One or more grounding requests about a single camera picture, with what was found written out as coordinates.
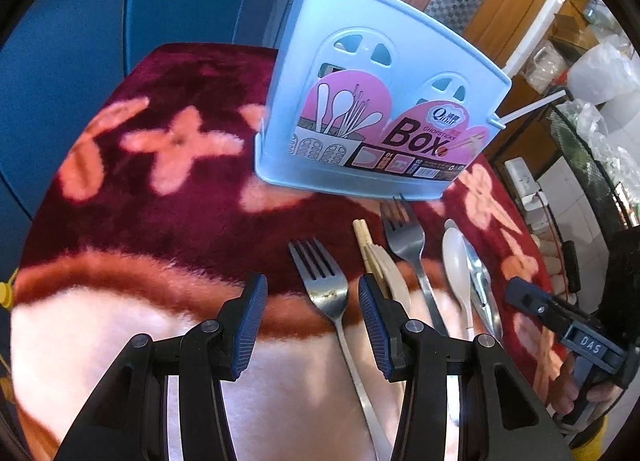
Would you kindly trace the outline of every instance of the white rod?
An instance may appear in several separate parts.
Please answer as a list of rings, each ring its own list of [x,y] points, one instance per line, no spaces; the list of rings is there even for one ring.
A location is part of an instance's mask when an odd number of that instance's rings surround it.
[[[532,104],[526,105],[526,107],[519,108],[518,110],[514,110],[511,114],[501,117],[500,123],[507,124],[510,121],[516,120],[517,118],[530,113],[532,110],[536,110],[537,108],[543,107],[543,105],[550,104],[558,98],[562,98],[565,94],[566,91],[554,92],[554,94],[550,94],[537,102],[533,102]]]

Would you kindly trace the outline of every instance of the human hand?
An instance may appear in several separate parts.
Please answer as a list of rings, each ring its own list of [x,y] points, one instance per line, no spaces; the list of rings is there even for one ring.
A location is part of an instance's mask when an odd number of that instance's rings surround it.
[[[551,383],[549,389],[549,403],[558,414],[566,415],[574,409],[574,402],[578,397],[577,385],[574,380],[575,357],[569,354],[560,368],[559,376]],[[587,400],[600,403],[593,413],[593,419],[598,418],[622,393],[617,385],[604,381],[591,387],[587,393]]]

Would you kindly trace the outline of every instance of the stainless steel fork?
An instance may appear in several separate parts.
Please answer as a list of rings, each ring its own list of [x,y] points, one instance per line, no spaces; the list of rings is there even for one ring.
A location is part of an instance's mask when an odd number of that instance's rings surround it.
[[[431,315],[433,328],[441,335],[449,336],[433,296],[431,282],[429,282],[429,278],[424,272],[420,261],[422,250],[424,250],[425,236],[424,229],[415,216],[414,210],[406,199],[400,196],[400,199],[394,197],[393,200],[381,202],[380,215],[382,216],[382,224],[385,227],[386,241],[389,244],[389,248],[414,268],[420,289],[427,303],[427,309]]]
[[[349,300],[347,278],[338,263],[316,238],[314,238],[314,245],[308,241],[289,243],[289,253],[291,253],[293,262],[296,263],[311,302],[334,324],[344,361],[349,369],[353,386],[362,406],[364,419],[367,422],[367,428],[369,428],[376,459],[389,461],[393,447],[373,410],[344,338],[342,315],[347,309]]]

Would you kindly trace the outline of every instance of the tablecloth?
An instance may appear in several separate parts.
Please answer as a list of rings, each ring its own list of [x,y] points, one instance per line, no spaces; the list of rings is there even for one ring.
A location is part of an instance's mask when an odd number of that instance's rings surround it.
[[[313,236],[350,283],[347,340],[393,441],[401,395],[377,370],[364,330],[355,291],[364,267],[351,228],[353,219],[366,219],[373,240],[384,244],[378,203],[275,187],[255,176],[254,137],[275,57],[266,48],[162,46],[69,151],[34,218],[12,313],[15,397],[38,461],[52,459],[131,336],[164,339],[215,317],[251,271],[267,276],[268,304],[248,369],[223,385],[239,461],[373,460],[335,332],[308,300],[287,251],[287,241]],[[442,267],[446,218],[491,273],[505,350],[532,383],[554,377],[559,351],[541,348],[539,327],[503,302],[511,277],[548,291],[550,282],[486,160],[463,171],[441,200],[413,206],[427,235],[423,264],[451,335],[463,330]],[[415,277],[405,263],[399,267],[412,294],[410,316],[429,322]],[[172,379],[172,459],[181,458],[176,392]],[[449,457],[456,441],[448,440]]]

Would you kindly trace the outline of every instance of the light blue plastic holder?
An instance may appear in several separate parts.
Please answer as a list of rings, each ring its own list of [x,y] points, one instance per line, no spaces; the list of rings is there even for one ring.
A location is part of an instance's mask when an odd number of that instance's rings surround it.
[[[400,0],[293,0],[268,94],[268,117],[255,139],[255,171],[264,181],[335,194],[389,198],[401,193],[427,200],[441,197],[453,180],[359,170],[296,153],[300,138],[294,131],[307,95],[327,69],[377,77],[390,93],[391,120],[422,102],[452,100],[466,109],[468,126],[486,128],[481,148],[504,128],[495,109],[510,79],[428,15]]]

